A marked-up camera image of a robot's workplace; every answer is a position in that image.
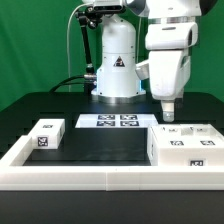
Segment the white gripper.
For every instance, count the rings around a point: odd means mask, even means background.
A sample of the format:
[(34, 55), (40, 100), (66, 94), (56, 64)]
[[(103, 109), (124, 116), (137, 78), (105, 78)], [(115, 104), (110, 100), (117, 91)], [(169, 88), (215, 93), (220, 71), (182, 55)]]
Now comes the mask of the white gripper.
[[(187, 50), (151, 51), (149, 53), (150, 89), (154, 99), (174, 100), (190, 78), (191, 57)], [(163, 120), (173, 122), (173, 101), (161, 102)]]

